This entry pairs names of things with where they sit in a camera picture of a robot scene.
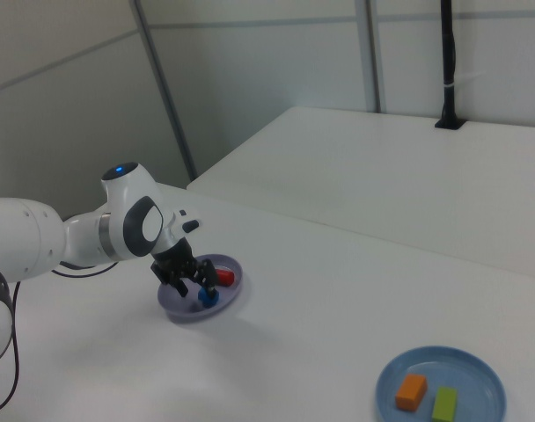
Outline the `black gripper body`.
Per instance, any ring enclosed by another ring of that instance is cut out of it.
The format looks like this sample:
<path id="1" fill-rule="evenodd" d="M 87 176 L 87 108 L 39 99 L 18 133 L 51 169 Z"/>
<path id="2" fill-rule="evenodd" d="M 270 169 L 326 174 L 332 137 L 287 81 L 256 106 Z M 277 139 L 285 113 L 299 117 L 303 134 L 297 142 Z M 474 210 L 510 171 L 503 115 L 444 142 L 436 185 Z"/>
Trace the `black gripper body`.
<path id="1" fill-rule="evenodd" d="M 152 270 L 158 274 L 175 276 L 194 275 L 194 256 L 192 248 L 186 239 L 180 239 L 167 251 L 153 255 Z"/>

